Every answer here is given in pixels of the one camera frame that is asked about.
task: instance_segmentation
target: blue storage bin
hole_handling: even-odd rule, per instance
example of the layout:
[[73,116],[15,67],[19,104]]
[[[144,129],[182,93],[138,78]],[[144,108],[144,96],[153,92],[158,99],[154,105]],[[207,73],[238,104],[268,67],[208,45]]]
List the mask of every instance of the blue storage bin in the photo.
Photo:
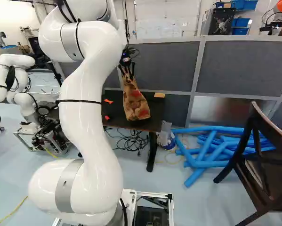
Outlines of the blue storage bin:
[[250,18],[234,18],[232,22],[232,27],[247,27]]
[[232,28],[233,35],[246,35],[249,28]]
[[244,1],[243,10],[255,10],[258,0],[246,0]]
[[232,7],[237,10],[255,10],[258,0],[233,0]]

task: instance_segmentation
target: white wall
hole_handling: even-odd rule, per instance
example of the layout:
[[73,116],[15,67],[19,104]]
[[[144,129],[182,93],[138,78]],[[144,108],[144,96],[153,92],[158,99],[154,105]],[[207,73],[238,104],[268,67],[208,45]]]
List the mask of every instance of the white wall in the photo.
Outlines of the white wall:
[[18,42],[22,45],[29,44],[21,33],[20,26],[30,26],[31,29],[37,29],[40,26],[31,3],[0,0],[0,32],[4,32],[7,36],[3,39],[6,45],[17,45]]
[[[214,2],[216,0],[201,0],[197,35],[200,35],[203,14]],[[251,18],[253,22],[250,34],[259,34],[262,15],[277,2],[278,0],[259,0],[255,11],[241,12],[237,15]],[[132,31],[137,32],[133,39],[193,37],[195,34],[200,0],[126,0],[126,4],[130,34]],[[115,6],[118,17],[123,19],[122,0],[115,0]]]
[[[125,0],[114,0],[117,16],[125,18],[123,3]],[[197,35],[200,34],[202,15],[213,5],[214,0],[126,0],[127,14],[131,39],[138,38],[165,38],[165,37],[193,37],[201,1],[199,26]],[[253,20],[250,34],[258,34],[262,25],[261,17],[278,0],[259,0],[255,11],[240,13],[242,17]],[[46,16],[44,6],[36,4],[40,19]],[[37,29],[40,23],[35,9],[31,3],[0,0],[0,32],[4,31],[7,38],[6,45],[28,44],[20,32],[20,26],[30,26]]]

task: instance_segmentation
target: electronic device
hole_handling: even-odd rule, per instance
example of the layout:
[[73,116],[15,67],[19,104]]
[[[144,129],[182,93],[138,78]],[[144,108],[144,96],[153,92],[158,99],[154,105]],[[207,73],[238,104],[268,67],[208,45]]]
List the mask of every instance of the electronic device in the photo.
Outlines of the electronic device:
[[213,8],[201,25],[201,35],[229,35],[236,8]]

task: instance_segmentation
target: black cable tie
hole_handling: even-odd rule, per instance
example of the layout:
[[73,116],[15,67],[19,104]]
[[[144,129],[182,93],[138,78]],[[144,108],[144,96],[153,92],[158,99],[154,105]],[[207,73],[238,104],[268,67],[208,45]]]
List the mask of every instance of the black cable tie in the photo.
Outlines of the black cable tie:
[[5,89],[8,89],[8,87],[7,87],[7,86],[1,86],[1,85],[0,85],[0,87],[5,88]]
[[92,100],[71,100],[71,99],[69,99],[69,100],[57,100],[56,104],[58,105],[61,102],[80,102],[80,103],[92,103],[92,104],[98,104],[98,105],[102,104],[101,102],[92,101]]
[[5,67],[7,67],[7,68],[10,68],[10,67],[9,67],[9,66],[7,66],[7,65],[3,65],[3,64],[0,64],[0,65],[5,66]]

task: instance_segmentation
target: gray floor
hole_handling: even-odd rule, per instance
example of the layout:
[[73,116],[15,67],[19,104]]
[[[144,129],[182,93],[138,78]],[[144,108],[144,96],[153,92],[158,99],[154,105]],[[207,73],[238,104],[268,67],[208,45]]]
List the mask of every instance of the gray floor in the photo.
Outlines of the gray floor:
[[[0,219],[10,213],[27,195],[27,184],[33,172],[43,163],[52,161],[47,154],[29,152],[12,134],[23,118],[16,105],[0,104],[1,125],[6,131],[0,133]],[[109,139],[112,147],[117,140]],[[190,147],[196,147],[196,139],[186,137]],[[68,158],[76,158],[72,149]],[[137,153],[116,150],[124,175],[124,187],[137,191],[169,192],[174,195],[174,221],[176,226],[233,226],[255,211],[242,184],[234,173],[221,184],[213,178],[219,169],[209,169],[191,187],[183,182],[192,170],[184,169],[183,162],[170,165],[164,160],[166,151],[159,149],[153,173],[146,171],[148,147]],[[169,161],[178,157],[167,156]],[[51,226],[54,216],[38,210],[27,200],[20,210],[3,225]],[[269,213],[251,224],[252,226],[282,226],[282,214]]]

